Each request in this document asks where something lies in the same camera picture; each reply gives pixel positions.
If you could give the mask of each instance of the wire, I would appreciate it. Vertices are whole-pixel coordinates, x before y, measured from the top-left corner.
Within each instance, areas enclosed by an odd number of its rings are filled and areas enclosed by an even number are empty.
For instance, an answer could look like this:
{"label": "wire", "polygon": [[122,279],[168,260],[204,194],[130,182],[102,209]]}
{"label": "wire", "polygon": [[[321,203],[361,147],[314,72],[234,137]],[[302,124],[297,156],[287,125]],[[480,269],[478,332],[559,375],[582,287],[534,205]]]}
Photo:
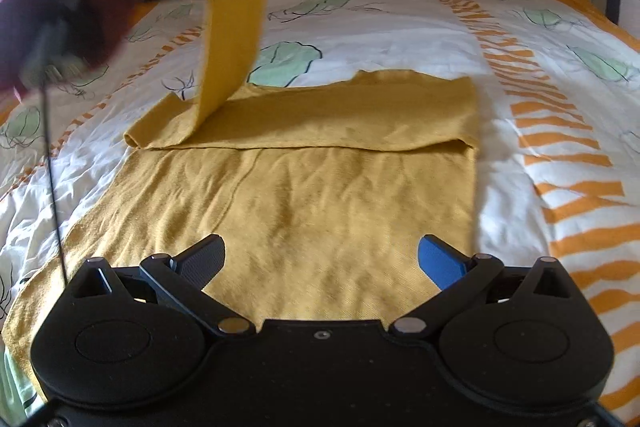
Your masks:
{"label": "wire", "polygon": [[65,286],[69,279],[66,274],[65,253],[62,250],[62,236],[60,235],[60,220],[58,219],[58,206],[56,205],[56,189],[53,184],[53,170],[51,169],[51,151],[50,151],[50,130],[49,130],[49,96],[47,94],[47,82],[40,84],[40,93],[42,94],[42,122],[44,131],[44,147],[45,158],[47,162],[47,173],[49,175],[49,196],[51,199],[51,210],[53,213],[53,223],[56,232],[56,242],[58,245],[58,259],[62,268],[62,279]]}

